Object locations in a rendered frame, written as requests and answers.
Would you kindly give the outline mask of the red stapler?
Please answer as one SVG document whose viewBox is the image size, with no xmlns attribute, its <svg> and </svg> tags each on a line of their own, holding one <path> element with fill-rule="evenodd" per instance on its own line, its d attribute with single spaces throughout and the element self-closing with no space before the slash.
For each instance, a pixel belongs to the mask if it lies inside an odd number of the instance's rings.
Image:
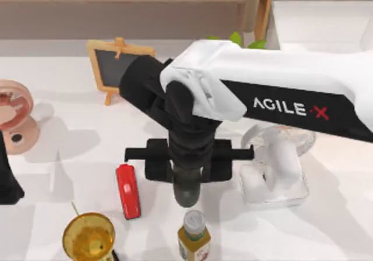
<svg viewBox="0 0 373 261">
<path fill-rule="evenodd" d="M 127 220 L 140 217 L 140 200 L 134 166 L 121 164 L 115 173 L 124 217 Z"/>
</svg>

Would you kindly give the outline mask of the yellow bottle with grey cap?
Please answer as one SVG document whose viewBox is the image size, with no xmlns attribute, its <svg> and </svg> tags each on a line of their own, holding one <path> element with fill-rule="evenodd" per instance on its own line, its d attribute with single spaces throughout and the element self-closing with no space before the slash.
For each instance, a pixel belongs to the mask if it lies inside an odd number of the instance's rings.
<svg viewBox="0 0 373 261">
<path fill-rule="evenodd" d="M 211 236 L 205 217 L 198 210 L 189 210 L 178 230 L 178 246 L 184 261 L 206 261 L 210 251 Z"/>
</svg>

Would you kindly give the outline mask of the wooden framed blackboard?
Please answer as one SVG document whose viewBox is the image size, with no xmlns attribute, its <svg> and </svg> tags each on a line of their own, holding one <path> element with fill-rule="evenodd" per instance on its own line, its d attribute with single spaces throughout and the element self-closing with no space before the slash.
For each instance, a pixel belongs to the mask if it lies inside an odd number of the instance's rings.
<svg viewBox="0 0 373 261">
<path fill-rule="evenodd" d="M 119 93 L 119 83 L 127 67 L 142 55 L 156 56 L 154 48 L 128 44 L 122 37 L 113 42 L 88 40 L 86 47 L 97 88 L 106 93 L 106 106 Z"/>
</svg>

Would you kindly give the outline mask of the gold trophy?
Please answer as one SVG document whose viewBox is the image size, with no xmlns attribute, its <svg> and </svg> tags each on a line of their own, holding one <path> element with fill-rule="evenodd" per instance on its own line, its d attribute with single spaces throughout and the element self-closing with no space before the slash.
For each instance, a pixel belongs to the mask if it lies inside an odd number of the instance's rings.
<svg viewBox="0 0 373 261">
<path fill-rule="evenodd" d="M 62 246 L 72 261 L 120 261 L 114 250 L 115 228 L 103 214 L 80 214 L 71 203 L 76 217 L 66 226 Z"/>
</svg>

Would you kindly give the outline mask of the pink desk fan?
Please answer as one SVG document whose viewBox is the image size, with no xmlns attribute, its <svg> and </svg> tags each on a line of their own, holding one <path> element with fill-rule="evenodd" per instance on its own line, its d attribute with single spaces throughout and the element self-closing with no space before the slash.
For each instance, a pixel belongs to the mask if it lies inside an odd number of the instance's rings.
<svg viewBox="0 0 373 261">
<path fill-rule="evenodd" d="M 25 153 L 38 141 L 40 130 L 31 116 L 33 107 L 27 87 L 14 80 L 0 79 L 0 131 L 8 154 Z"/>
</svg>

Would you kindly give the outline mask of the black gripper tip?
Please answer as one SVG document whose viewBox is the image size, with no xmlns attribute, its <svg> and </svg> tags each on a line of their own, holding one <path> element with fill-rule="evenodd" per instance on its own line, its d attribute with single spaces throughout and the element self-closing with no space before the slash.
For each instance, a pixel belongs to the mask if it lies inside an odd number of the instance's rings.
<svg viewBox="0 0 373 261">
<path fill-rule="evenodd" d="M 22 198 L 24 190 L 12 172 L 3 133 L 0 130 L 0 205 L 13 205 Z"/>
</svg>

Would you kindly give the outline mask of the green plant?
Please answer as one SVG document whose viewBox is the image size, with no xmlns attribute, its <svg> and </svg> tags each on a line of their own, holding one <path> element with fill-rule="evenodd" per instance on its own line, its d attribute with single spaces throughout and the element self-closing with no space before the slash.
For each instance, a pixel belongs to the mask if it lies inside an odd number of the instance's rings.
<svg viewBox="0 0 373 261">
<path fill-rule="evenodd" d="M 228 37 L 228 39 L 232 43 L 236 43 L 237 45 L 239 45 L 242 48 L 248 48 L 248 49 L 265 49 L 265 44 L 266 44 L 265 40 L 255 40 L 255 41 L 251 42 L 250 44 L 245 45 L 243 37 L 238 32 L 236 32 L 236 31 L 233 32 L 233 33 L 231 33 L 230 36 Z"/>
</svg>

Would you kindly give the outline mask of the wooden open shelf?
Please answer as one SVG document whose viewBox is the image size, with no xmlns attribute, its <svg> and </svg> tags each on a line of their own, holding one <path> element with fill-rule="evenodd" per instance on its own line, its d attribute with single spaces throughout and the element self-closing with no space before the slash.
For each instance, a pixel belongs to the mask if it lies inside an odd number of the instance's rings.
<svg viewBox="0 0 373 261">
<path fill-rule="evenodd" d="M 0 39 L 193 39 L 251 32 L 259 0 L 0 0 Z"/>
</svg>

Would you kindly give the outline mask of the white sink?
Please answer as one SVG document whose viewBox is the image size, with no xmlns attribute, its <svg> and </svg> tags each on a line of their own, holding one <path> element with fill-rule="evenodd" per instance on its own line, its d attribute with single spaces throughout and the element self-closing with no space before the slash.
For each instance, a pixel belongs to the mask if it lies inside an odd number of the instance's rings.
<svg viewBox="0 0 373 261">
<path fill-rule="evenodd" d="M 268 49 L 373 51 L 373 1 L 274 1 Z"/>
</svg>

